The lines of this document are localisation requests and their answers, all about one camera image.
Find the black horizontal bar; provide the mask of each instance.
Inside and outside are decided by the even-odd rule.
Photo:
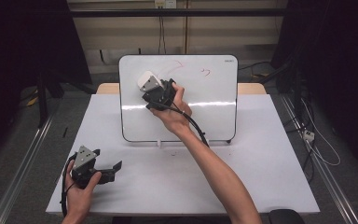
[[[311,9],[252,8],[252,9],[73,9],[75,18],[87,17],[276,17],[310,14]]]

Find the person's left hand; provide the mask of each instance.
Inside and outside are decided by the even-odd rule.
[[[89,213],[92,191],[101,179],[101,172],[95,173],[85,189],[80,189],[70,173],[75,161],[70,161],[66,170],[65,188],[67,190],[68,214],[62,223],[81,223]]]

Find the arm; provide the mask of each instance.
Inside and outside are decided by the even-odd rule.
[[[180,110],[191,116],[190,107],[182,100],[185,89],[174,83],[172,85],[176,89],[174,103]],[[225,207],[231,222],[261,223],[260,216],[246,187],[235,172],[191,131],[187,119],[171,110],[151,109],[151,111],[188,148],[214,194]]]
[[[66,170],[65,187],[68,197],[68,214],[63,219],[62,224],[78,224],[84,221],[90,210],[92,191],[102,175],[101,172],[95,173],[86,188],[80,189],[74,184],[74,180],[70,175],[74,162],[71,161]]]

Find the white cable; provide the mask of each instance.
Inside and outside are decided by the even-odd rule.
[[[310,145],[310,142],[309,142],[308,140],[305,140],[305,141],[308,143],[308,145],[309,145],[310,149],[313,151],[313,153],[315,153],[315,155],[316,155],[317,157],[319,157],[319,159],[321,159],[324,163],[329,164],[329,165],[332,165],[332,166],[340,165],[340,164],[341,164],[341,158],[339,157],[338,153],[336,152],[336,150],[334,149],[334,147],[331,146],[331,144],[324,138],[324,136],[321,134],[321,132],[319,132],[318,128],[316,127],[315,123],[313,122],[312,116],[310,115],[310,112],[309,112],[309,110],[308,110],[308,108],[307,108],[307,105],[305,104],[305,102],[304,102],[303,99],[301,99],[301,102],[304,104],[305,109],[307,110],[308,116],[310,116],[310,122],[313,124],[313,127],[315,128],[316,132],[317,132],[317,133],[322,137],[322,139],[331,147],[331,149],[333,149],[334,153],[336,154],[336,156],[337,156],[337,158],[338,158],[338,162],[337,162],[337,163],[332,163],[332,162],[329,162],[329,161],[325,160],[319,152],[317,152],[315,149],[313,149],[313,147]]]

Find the hand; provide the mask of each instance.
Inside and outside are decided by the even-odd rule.
[[[80,189],[77,184],[74,184],[75,181],[70,175],[74,163],[75,161],[70,161],[66,170],[65,188],[67,190],[68,214],[62,223],[81,223],[86,218],[91,206],[92,191],[102,175],[101,172],[95,173],[86,188]]]
[[[173,88],[176,90],[175,97],[173,99],[173,104],[171,107],[178,108],[180,111],[184,111],[186,114],[191,116],[191,109],[188,104],[183,101],[183,95],[185,93],[185,88],[176,85],[173,82]],[[188,120],[182,114],[179,114],[175,111],[166,109],[164,111],[158,111],[157,109],[151,108],[150,111],[154,116],[160,118],[164,123],[165,127],[172,133],[178,135],[183,132],[190,131]]]

